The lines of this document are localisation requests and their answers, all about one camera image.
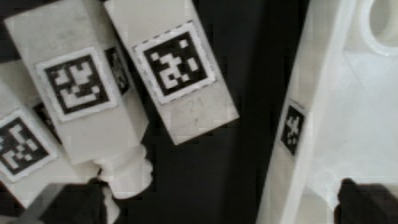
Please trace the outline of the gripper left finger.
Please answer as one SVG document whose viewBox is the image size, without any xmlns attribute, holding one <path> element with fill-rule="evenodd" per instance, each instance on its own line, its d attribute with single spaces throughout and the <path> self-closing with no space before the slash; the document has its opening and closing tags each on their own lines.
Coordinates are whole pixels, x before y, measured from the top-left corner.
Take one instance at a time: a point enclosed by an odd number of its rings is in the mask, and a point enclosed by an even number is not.
<svg viewBox="0 0 398 224">
<path fill-rule="evenodd" d="M 103 184 L 51 183 L 14 224 L 106 224 Z"/>
</svg>

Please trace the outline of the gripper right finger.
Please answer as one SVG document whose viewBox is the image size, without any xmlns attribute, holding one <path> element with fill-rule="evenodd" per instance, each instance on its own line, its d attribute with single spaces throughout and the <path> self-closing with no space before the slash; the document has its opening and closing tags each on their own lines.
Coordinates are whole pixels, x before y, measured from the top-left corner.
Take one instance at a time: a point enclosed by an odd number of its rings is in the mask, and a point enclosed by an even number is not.
<svg viewBox="0 0 398 224">
<path fill-rule="evenodd" d="M 398 224 L 398 197 L 382 184 L 341 180 L 334 224 Z"/>
</svg>

